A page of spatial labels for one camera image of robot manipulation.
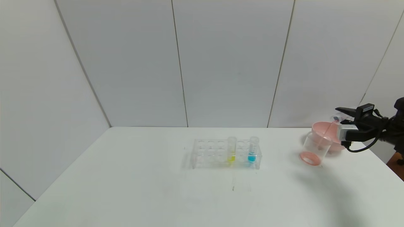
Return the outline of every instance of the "black cable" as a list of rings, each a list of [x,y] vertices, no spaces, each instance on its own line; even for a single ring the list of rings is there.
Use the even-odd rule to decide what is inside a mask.
[[[362,148],[362,149],[359,149],[359,150],[351,150],[351,149],[349,149],[349,146],[346,146],[345,148],[346,148],[348,151],[352,152],[352,153],[357,153],[357,152],[365,151],[365,150],[371,148],[371,147],[378,141],[378,139],[380,138],[381,133],[383,132],[383,129],[384,129],[384,128],[387,126],[387,124],[389,123],[389,118],[383,117],[383,119],[386,120],[386,123],[383,125],[383,127],[380,128],[380,130],[379,130],[379,132],[377,133],[375,139],[374,139],[369,145],[367,145],[366,147],[364,147],[364,148]]]

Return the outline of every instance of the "clear plastic cup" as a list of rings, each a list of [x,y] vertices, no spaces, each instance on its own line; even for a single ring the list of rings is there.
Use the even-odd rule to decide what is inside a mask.
[[[309,132],[303,144],[304,151],[300,153],[300,159],[311,166],[318,166],[331,145],[332,139],[330,137],[319,135],[316,132]]]

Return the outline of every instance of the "test tube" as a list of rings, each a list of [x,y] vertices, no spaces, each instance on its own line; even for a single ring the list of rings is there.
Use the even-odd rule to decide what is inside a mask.
[[[236,160],[236,137],[229,137],[227,139],[227,160],[234,162]]]
[[[300,153],[300,159],[311,166],[318,166],[331,145],[332,139],[330,137],[309,132],[303,144],[304,151]]]
[[[250,149],[248,151],[248,161],[249,162],[255,162],[255,159],[257,158],[258,143],[259,143],[258,137],[250,138]]]

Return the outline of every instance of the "pink bowl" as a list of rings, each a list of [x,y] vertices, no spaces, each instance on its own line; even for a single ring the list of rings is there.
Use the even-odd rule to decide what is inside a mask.
[[[331,122],[316,122],[311,127],[311,131],[322,136],[327,131],[330,124],[331,124]],[[330,152],[342,151],[345,149],[345,147],[341,145],[341,141],[339,141],[339,139],[337,138],[337,130],[338,130],[338,125],[332,124],[326,133],[326,136],[328,136],[332,139],[332,145],[329,150]]]

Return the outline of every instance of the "wall panel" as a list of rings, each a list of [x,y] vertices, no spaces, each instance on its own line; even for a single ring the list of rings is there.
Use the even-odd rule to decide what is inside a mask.
[[[173,0],[189,126],[266,127],[293,0]]]
[[[403,9],[401,0],[296,1],[269,127],[309,127],[357,106]]]

